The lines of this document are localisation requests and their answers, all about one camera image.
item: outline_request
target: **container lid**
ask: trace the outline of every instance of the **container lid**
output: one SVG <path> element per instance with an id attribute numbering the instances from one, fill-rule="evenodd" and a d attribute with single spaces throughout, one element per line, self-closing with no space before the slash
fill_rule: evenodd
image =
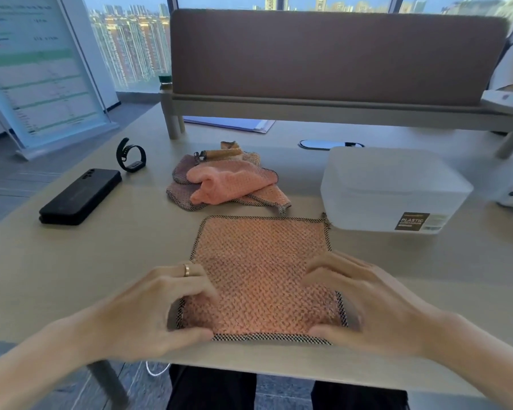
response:
<path id="1" fill-rule="evenodd" d="M 173 82 L 173 76 L 171 75 L 159 75 L 160 83 L 171 83 Z"/>
<path id="2" fill-rule="evenodd" d="M 329 151 L 344 188 L 361 192 L 471 192 L 473 186 L 437 154 L 418 149 L 335 147 Z"/>

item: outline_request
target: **green bottle cap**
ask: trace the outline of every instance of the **green bottle cap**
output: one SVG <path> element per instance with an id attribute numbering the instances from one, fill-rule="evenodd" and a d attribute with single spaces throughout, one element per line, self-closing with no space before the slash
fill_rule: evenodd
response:
<path id="1" fill-rule="evenodd" d="M 173 82 L 173 76 L 171 75 L 159 75 L 160 83 L 171 83 Z"/>

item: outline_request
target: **cable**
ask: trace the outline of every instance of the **cable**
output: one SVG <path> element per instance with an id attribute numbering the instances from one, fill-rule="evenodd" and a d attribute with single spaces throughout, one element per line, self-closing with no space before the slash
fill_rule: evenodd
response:
<path id="1" fill-rule="evenodd" d="M 158 372 L 158 373 L 153 373 L 150 371 L 150 368 L 148 367 L 148 361 L 146 362 L 146 371 L 152 376 L 152 377 L 159 377 L 160 375 L 162 375 L 164 372 L 166 372 L 167 370 L 169 370 L 169 367 L 171 367 L 171 364 L 167 364 L 165 366 L 165 369 L 163 369 L 162 371 Z"/>

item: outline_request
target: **smartwatch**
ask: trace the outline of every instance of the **smartwatch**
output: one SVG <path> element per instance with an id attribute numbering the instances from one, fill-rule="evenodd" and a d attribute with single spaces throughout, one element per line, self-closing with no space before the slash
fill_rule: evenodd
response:
<path id="1" fill-rule="evenodd" d="M 123 138 L 123 140 L 121 140 L 120 144 L 118 145 L 118 148 L 116 149 L 116 160 L 118 161 L 118 164 L 122 167 L 124 171 L 127 171 L 128 173 L 136 173 L 146 165 L 146 152 L 144 152 L 143 147 L 138 145 L 125 146 L 125 144 L 127 144 L 128 141 L 129 138 Z M 125 166 L 124 163 L 127 161 L 127 153 L 130 151 L 131 148 L 139 149 L 139 152 L 141 153 L 141 160 L 135 161 L 134 163 Z"/>

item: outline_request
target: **black pants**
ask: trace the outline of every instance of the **black pants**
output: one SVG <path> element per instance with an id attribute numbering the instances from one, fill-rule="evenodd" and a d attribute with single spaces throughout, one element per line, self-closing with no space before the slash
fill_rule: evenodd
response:
<path id="1" fill-rule="evenodd" d="M 173 392 L 167 410 L 253 409 L 257 375 L 171 365 Z M 314 410 L 406 410 L 406 391 L 316 381 Z"/>

